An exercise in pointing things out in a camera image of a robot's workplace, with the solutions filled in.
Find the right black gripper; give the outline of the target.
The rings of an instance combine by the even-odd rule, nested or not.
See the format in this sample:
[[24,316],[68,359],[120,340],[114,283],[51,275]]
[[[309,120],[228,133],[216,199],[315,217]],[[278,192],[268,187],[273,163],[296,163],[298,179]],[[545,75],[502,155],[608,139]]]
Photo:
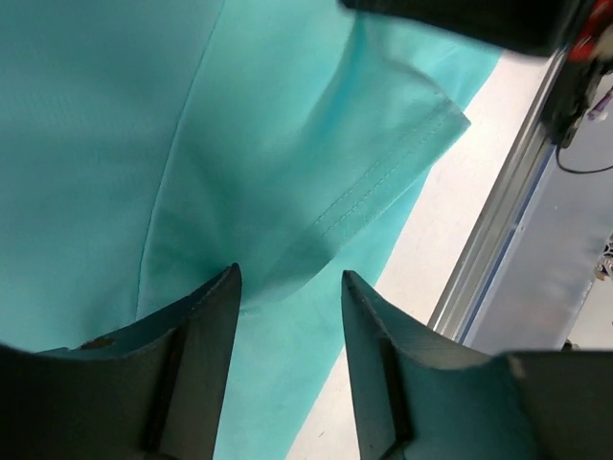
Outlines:
[[566,42],[582,6],[571,0],[344,1],[348,9],[414,20],[527,56]]

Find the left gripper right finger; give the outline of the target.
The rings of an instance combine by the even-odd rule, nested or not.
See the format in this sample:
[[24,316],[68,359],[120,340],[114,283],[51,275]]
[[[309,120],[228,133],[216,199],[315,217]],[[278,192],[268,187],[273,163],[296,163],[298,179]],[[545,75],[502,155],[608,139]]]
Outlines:
[[488,356],[342,276],[352,406],[364,459],[608,459],[612,355]]

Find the teal green t-shirt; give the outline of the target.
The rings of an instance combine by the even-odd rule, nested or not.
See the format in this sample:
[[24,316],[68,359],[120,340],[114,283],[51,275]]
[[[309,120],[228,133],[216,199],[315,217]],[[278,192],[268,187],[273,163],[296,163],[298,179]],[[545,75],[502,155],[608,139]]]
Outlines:
[[1,340],[126,326],[238,264],[215,456],[283,459],[500,54],[333,1],[1,5]]

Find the aluminium front rail frame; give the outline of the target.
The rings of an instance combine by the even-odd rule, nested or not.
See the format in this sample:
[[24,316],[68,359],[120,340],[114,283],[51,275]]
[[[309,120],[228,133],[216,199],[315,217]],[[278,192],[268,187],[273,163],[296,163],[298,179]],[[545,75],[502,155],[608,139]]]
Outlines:
[[566,341],[612,233],[612,66],[555,56],[429,327],[495,355]]

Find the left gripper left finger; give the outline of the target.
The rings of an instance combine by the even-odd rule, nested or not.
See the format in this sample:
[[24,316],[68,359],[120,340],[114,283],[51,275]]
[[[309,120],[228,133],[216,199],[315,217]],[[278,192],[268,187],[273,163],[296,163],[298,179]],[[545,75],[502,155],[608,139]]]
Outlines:
[[76,349],[1,349],[5,459],[209,459],[238,323],[232,264]]

